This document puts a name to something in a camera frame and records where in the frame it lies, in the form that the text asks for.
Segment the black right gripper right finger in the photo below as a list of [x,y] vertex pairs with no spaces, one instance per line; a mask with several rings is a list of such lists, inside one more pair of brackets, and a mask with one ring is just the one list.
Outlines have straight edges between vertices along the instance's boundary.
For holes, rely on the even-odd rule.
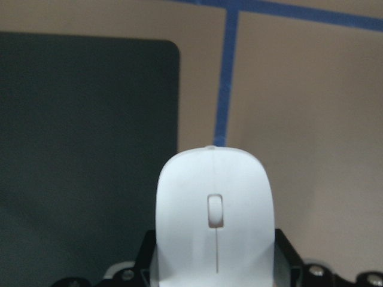
[[284,232],[275,230],[273,280],[275,286],[309,286],[308,264],[304,262]]

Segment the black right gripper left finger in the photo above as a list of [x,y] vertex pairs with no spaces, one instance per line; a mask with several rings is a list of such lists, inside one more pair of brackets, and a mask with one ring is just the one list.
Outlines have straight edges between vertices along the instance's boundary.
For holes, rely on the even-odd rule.
[[150,286],[150,265],[155,247],[155,231],[149,230],[143,238],[136,259],[110,266],[98,286]]

